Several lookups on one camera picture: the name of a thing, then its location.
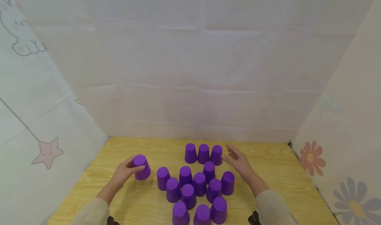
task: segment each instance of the flower drawing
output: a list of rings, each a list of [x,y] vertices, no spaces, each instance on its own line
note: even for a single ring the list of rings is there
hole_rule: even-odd
[[[315,175],[315,171],[323,176],[320,167],[325,166],[325,160],[319,157],[322,153],[323,148],[321,146],[317,147],[316,141],[313,141],[312,144],[306,142],[306,145],[300,150],[301,157],[299,158],[299,161],[304,170],[308,170],[308,173],[311,176]]]
[[[381,224],[381,216],[371,211],[381,209],[381,199],[372,198],[367,202],[362,202],[366,194],[366,184],[359,182],[357,188],[352,178],[347,178],[347,184],[340,183],[341,193],[333,191],[333,195],[340,200],[334,203],[337,209],[344,210],[344,212],[334,213],[334,215],[341,215],[345,224],[349,224],[354,220],[354,225],[373,225]]]

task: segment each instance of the hand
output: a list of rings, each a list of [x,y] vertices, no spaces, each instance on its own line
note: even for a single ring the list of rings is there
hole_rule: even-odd
[[[222,155],[224,161],[233,166],[233,168],[241,175],[245,183],[249,183],[249,179],[255,174],[251,168],[246,155],[232,145],[226,145],[228,148],[229,156]]]
[[[133,167],[133,160],[138,155],[140,154],[133,155],[118,165],[114,175],[112,176],[109,182],[111,185],[115,186],[116,188],[118,188],[118,190],[120,190],[131,175],[145,168],[144,165],[139,167]]]

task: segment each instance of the purple flower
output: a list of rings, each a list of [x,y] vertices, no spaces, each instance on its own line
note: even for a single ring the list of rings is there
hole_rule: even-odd
[[[334,203],[334,206],[340,210],[346,210],[341,213],[341,218],[345,224],[349,224],[354,218],[354,225],[381,225],[381,216],[370,211],[381,209],[381,199],[373,198],[365,203],[362,200],[366,194],[366,184],[359,182],[356,185],[352,178],[347,178],[347,184],[340,183],[341,195],[337,190],[333,195],[341,202]]]

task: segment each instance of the cartoon rabbit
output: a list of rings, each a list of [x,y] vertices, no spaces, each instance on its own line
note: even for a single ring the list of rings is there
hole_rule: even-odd
[[[21,12],[21,5],[18,0],[0,0],[0,20],[5,29],[14,37],[13,50],[21,55],[27,56],[45,51],[45,45],[38,42],[35,36],[26,24]]]

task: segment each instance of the purple cup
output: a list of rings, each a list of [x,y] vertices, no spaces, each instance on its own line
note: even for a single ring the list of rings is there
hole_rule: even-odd
[[[197,172],[193,177],[193,188],[197,197],[203,197],[206,193],[206,178],[201,172]]]
[[[188,225],[190,223],[190,214],[183,202],[177,202],[172,209],[172,224],[173,225]]]
[[[197,207],[193,218],[193,225],[211,225],[210,210],[205,204]]]
[[[226,171],[221,178],[222,189],[221,192],[223,195],[232,195],[234,192],[234,181],[235,176],[232,172]]]
[[[165,167],[161,167],[160,169],[157,170],[156,176],[157,176],[157,187],[161,191],[165,191],[166,182],[171,178],[171,175],[169,175],[168,169]]]
[[[177,178],[170,178],[166,184],[166,198],[168,202],[178,202],[181,198],[181,188]]]
[[[205,163],[202,172],[205,175],[207,185],[209,184],[210,180],[216,177],[215,165],[210,161]]]
[[[193,164],[197,161],[196,146],[193,143],[189,143],[185,147],[185,162]]]
[[[223,197],[216,197],[210,208],[210,217],[215,224],[223,224],[228,216],[228,203]]]
[[[188,166],[183,166],[180,169],[180,187],[182,188],[187,183],[193,184],[193,178],[191,176],[191,169]]]
[[[215,145],[212,149],[212,153],[210,155],[210,161],[213,162],[213,164],[221,165],[222,164],[222,147],[219,145]]]
[[[145,180],[151,174],[151,168],[149,167],[147,158],[144,155],[138,155],[133,161],[133,167],[138,167],[141,165],[145,165],[146,167],[142,171],[135,173],[135,178],[137,180]]]
[[[216,197],[222,196],[221,187],[222,185],[220,180],[214,178],[210,181],[208,190],[206,191],[206,199],[210,203],[213,203]]]
[[[201,144],[198,148],[197,161],[203,165],[209,161],[209,147],[207,144]]]
[[[196,194],[191,184],[186,184],[181,189],[181,201],[185,203],[188,210],[196,206]]]

